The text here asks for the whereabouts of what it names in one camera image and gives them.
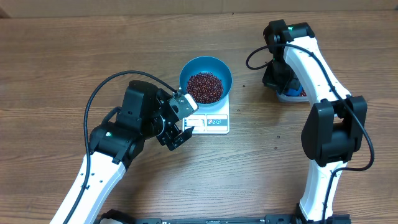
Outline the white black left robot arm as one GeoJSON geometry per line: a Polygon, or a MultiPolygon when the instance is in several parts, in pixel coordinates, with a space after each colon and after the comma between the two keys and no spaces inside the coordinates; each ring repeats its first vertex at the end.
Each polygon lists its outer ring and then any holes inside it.
{"type": "Polygon", "coordinates": [[[110,192],[142,152],[145,140],[157,138],[173,151],[193,132],[192,128],[179,130],[176,123],[197,109],[188,93],[170,95],[151,83],[131,81],[122,105],[92,130],[89,154],[51,222],[94,223],[110,192]]]}

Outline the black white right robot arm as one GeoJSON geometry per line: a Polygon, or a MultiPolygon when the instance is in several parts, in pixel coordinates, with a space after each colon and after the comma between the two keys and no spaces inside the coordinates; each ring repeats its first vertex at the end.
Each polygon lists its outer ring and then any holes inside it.
{"type": "Polygon", "coordinates": [[[348,161],[369,137],[364,130],[367,103],[336,79],[307,23],[272,21],[263,36],[273,55],[263,84],[279,95],[303,89],[312,107],[301,133],[310,160],[307,182],[290,222],[350,223],[349,215],[334,215],[333,199],[342,172],[350,170],[348,161]]]}

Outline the blue plastic measuring scoop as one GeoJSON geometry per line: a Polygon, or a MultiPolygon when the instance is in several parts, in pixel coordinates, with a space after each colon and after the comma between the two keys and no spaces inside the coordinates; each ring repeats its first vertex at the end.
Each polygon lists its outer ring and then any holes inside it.
{"type": "Polygon", "coordinates": [[[303,91],[303,87],[302,86],[299,86],[299,88],[297,90],[294,89],[294,88],[289,88],[289,89],[284,91],[284,95],[286,95],[286,96],[294,96],[294,97],[301,96],[302,91],[303,91]]]}

